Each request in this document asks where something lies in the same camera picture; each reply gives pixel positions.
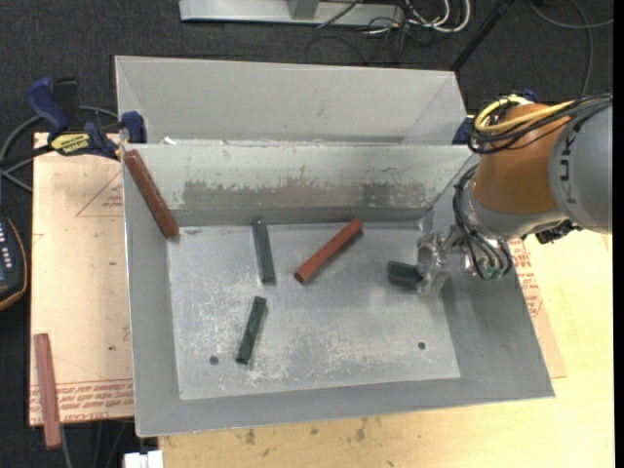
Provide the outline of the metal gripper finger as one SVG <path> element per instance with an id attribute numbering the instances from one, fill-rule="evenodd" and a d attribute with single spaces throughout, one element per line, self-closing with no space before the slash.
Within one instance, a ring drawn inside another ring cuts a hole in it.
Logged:
<path id="1" fill-rule="evenodd" d="M 440 267 L 434 267 L 422 275 L 422 279 L 416 283 L 416 292 L 419 295 L 426 293 L 438 293 L 449 277 L 449 272 Z"/>
<path id="2" fill-rule="evenodd" d="M 417 241 L 417 260 L 419 263 L 437 263 L 440 250 L 440 237 L 437 233 L 423 234 Z"/>

